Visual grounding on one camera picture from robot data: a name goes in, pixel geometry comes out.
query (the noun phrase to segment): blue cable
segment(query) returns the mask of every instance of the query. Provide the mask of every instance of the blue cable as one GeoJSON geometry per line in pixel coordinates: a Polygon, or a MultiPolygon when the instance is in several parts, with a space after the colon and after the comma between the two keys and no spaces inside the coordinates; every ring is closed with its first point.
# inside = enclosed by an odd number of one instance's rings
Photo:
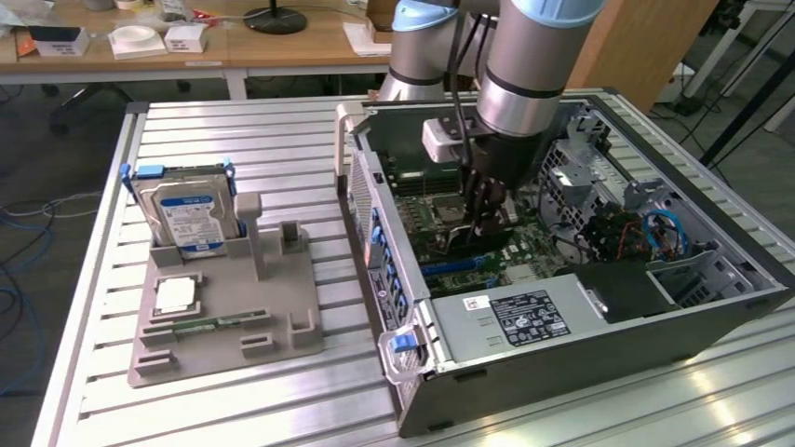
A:
{"type": "Polygon", "coordinates": [[[681,253],[686,253],[688,241],[686,241],[686,236],[684,234],[684,227],[681,226],[678,217],[676,217],[676,215],[668,210],[650,210],[642,215],[641,228],[642,228],[642,233],[645,234],[645,240],[648,240],[648,243],[650,244],[650,246],[657,250],[660,249],[657,241],[654,240],[654,237],[650,234],[650,228],[648,226],[648,218],[652,216],[661,216],[670,221],[670,223],[673,224],[673,227],[676,228],[678,239],[681,240],[681,253]]]}
{"type": "Polygon", "coordinates": [[[33,264],[38,260],[38,258],[41,258],[41,256],[45,254],[45,251],[49,249],[49,245],[51,244],[51,231],[49,231],[42,226],[21,225],[19,223],[15,223],[14,221],[7,220],[2,216],[0,216],[0,221],[6,223],[7,225],[10,225],[13,228],[18,228],[19,230],[34,230],[34,231],[45,233],[45,241],[41,244],[41,247],[38,248],[38,251],[35,252],[35,254],[33,254],[27,259],[25,259],[15,266],[6,268],[9,273],[14,273],[14,272],[18,272],[21,269],[23,269],[27,265],[33,264]]]}
{"type": "Polygon", "coordinates": [[[0,289],[3,291],[9,291],[19,299],[19,305],[25,308],[26,318],[29,319],[29,323],[33,326],[33,329],[35,330],[35,338],[38,339],[38,350],[35,353],[35,360],[33,361],[33,366],[30,366],[29,370],[26,370],[26,372],[22,375],[19,375],[13,381],[10,381],[10,383],[2,389],[0,389],[1,397],[9,391],[11,391],[13,388],[22,384],[33,375],[35,375],[35,373],[41,370],[41,366],[45,359],[45,338],[43,332],[41,330],[41,325],[38,324],[38,317],[35,316],[35,310],[33,309],[31,302],[17,290],[10,289],[7,287],[2,287],[0,289]]]}

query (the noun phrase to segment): desk leg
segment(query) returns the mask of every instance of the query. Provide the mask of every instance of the desk leg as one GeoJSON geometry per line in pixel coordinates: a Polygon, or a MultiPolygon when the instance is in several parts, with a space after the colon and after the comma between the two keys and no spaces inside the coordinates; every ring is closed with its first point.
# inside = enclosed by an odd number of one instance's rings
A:
{"type": "Polygon", "coordinates": [[[753,51],[749,53],[749,55],[745,57],[742,64],[736,69],[736,72],[733,72],[732,79],[729,79],[729,82],[725,83],[725,87],[722,87],[722,90],[720,91],[721,96],[732,95],[732,93],[736,89],[736,86],[740,85],[740,82],[742,82],[742,79],[745,78],[745,75],[748,74],[750,68],[758,61],[760,54],[768,50],[768,47],[772,44],[772,40],[773,40],[772,36],[778,32],[781,27],[785,25],[789,18],[792,17],[792,14],[795,14],[795,11],[785,12],[781,15],[781,17],[776,20],[774,24],[769,27],[768,31],[764,33],[761,38],[758,39],[758,44],[753,48],[753,51]]]}
{"type": "Polygon", "coordinates": [[[228,98],[230,100],[246,100],[245,94],[245,78],[248,71],[245,68],[226,68],[224,69],[225,86],[228,88],[228,98]]]}
{"type": "Polygon", "coordinates": [[[709,53],[709,57],[704,61],[704,64],[701,65],[701,67],[697,69],[693,79],[690,79],[690,82],[686,85],[686,88],[684,89],[682,96],[685,98],[692,98],[694,96],[694,94],[697,93],[697,89],[700,88],[700,85],[706,80],[706,76],[709,76],[709,73],[712,72],[714,66],[720,62],[720,59],[722,59],[722,55],[725,54],[726,50],[729,49],[733,39],[740,34],[740,31],[742,31],[742,28],[745,27],[745,24],[748,23],[748,20],[749,20],[750,16],[753,15],[753,12],[756,12],[756,7],[750,4],[745,4],[745,6],[742,7],[742,11],[740,12],[740,15],[738,15],[740,24],[736,27],[736,30],[728,30],[725,32],[725,34],[722,34],[722,38],[720,39],[720,42],[717,42],[717,45],[714,45],[712,53],[709,53]]]}

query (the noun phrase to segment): aluminum workbench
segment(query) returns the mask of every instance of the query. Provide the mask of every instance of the aluminum workbench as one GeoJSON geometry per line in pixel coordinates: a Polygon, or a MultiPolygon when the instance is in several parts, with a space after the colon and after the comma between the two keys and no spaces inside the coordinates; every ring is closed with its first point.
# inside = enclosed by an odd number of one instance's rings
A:
{"type": "MultiPolygon", "coordinates": [[[[650,121],[620,96],[582,91],[600,95],[795,270],[792,242],[749,223],[754,211],[650,121]]],[[[333,188],[334,106],[354,100],[364,98],[158,103],[126,114],[34,445],[795,445],[793,303],[685,362],[433,435],[394,436],[333,188]],[[237,189],[261,194],[260,228],[294,219],[309,232],[326,347],[306,358],[131,389],[125,372],[150,232],[117,168],[224,156],[237,165],[237,189]]],[[[652,173],[621,142],[610,151],[636,178],[652,173]]]]}

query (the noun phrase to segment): gray plastic holder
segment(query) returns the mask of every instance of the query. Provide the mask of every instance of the gray plastic holder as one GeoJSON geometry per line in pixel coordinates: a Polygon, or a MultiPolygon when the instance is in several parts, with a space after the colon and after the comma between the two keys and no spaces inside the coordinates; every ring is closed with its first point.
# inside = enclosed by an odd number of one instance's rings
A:
{"type": "Polygon", "coordinates": [[[234,197],[245,237],[225,255],[183,260],[150,246],[127,382],[133,387],[316,354],[322,349],[308,235],[296,222],[258,233],[257,194],[234,197]],[[158,284],[194,281],[193,303],[154,309],[158,284]]]}

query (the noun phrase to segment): black lamp base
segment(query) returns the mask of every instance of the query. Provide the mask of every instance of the black lamp base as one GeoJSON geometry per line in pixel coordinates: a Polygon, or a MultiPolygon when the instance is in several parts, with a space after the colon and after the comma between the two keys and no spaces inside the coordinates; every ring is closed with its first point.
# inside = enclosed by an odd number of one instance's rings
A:
{"type": "Polygon", "coordinates": [[[306,16],[293,9],[280,7],[274,15],[269,7],[258,7],[248,11],[245,16],[257,13],[261,13],[257,17],[244,20],[245,26],[253,31],[266,34],[292,34],[306,28],[306,16]]]}

